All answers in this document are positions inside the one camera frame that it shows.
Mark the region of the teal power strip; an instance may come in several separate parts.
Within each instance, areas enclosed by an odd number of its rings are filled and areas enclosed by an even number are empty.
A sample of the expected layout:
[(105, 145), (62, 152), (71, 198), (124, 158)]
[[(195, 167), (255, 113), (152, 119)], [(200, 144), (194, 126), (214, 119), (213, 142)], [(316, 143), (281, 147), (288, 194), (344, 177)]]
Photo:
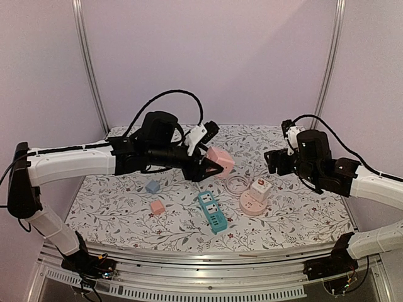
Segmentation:
[(227, 229), (227, 219), (210, 191), (199, 193), (198, 202), (214, 235)]

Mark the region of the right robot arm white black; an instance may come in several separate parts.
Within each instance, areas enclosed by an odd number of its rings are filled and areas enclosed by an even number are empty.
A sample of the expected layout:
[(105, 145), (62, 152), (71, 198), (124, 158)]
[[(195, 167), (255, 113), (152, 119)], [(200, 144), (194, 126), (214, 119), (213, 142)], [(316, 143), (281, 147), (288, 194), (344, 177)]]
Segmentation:
[[(284, 138), (287, 148), (264, 153), (271, 174), (295, 174), (317, 194), (328, 191), (402, 209), (402, 179), (372, 172), (361, 159), (333, 159), (323, 131), (300, 131), (293, 126)], [(330, 274), (339, 274), (352, 260), (401, 248), (401, 221), (368, 232), (346, 233), (335, 243), (325, 266)]]

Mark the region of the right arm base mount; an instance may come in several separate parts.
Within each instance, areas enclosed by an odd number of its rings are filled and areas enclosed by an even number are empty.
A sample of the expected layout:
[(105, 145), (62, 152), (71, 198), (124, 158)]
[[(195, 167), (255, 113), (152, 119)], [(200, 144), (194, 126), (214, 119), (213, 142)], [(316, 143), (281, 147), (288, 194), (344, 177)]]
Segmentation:
[(347, 252), (348, 241), (353, 235), (353, 232), (341, 235), (332, 248), (330, 255), (304, 262), (303, 273), (309, 281), (344, 274), (344, 277), (324, 283), (325, 290), (329, 294), (345, 294), (353, 281), (353, 278), (349, 277), (348, 274), (351, 272), (353, 276), (355, 275), (358, 262)]

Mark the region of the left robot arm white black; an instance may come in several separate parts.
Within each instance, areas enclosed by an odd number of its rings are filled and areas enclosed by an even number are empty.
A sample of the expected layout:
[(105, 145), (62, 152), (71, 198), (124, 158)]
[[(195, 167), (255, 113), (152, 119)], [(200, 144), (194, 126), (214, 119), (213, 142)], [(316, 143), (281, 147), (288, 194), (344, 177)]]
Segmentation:
[(25, 220), (51, 241), (80, 273), (94, 264), (85, 243), (49, 207), (40, 202), (43, 184), (88, 175), (121, 176), (148, 166), (181, 169), (186, 180), (200, 182), (223, 172), (224, 168), (201, 154), (219, 128), (214, 122), (197, 125), (173, 141), (181, 130), (177, 117), (154, 111), (146, 114), (141, 127), (131, 135), (110, 137), (89, 145), (53, 149), (17, 145), (14, 159), (4, 176), (8, 181), (8, 212)]

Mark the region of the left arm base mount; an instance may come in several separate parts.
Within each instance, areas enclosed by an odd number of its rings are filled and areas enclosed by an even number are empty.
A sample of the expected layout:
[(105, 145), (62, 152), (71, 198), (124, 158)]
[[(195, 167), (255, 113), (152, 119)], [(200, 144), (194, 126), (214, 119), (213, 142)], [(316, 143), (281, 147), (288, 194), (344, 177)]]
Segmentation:
[(85, 241), (79, 239), (79, 250), (72, 255), (63, 255), (61, 268), (76, 272), (91, 279), (111, 279), (116, 273), (117, 262), (107, 253), (91, 255)]

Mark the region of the pink cube socket adapter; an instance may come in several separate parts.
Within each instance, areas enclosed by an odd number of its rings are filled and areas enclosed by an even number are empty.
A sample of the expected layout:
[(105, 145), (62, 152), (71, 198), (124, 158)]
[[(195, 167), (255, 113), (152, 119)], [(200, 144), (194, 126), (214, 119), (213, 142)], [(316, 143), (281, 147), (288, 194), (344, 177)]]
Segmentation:
[(216, 178), (226, 178), (234, 168), (234, 160), (224, 149), (210, 147), (207, 150), (206, 157), (223, 167), (223, 171), (217, 174)]

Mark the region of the white cube socket adapter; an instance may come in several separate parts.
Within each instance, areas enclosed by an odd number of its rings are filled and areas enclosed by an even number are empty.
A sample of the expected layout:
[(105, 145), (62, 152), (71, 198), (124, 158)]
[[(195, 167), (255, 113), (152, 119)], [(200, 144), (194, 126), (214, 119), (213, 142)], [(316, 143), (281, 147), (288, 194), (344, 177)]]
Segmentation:
[(269, 195), (272, 183), (264, 178), (257, 178), (250, 186), (249, 194), (258, 202), (263, 202)]

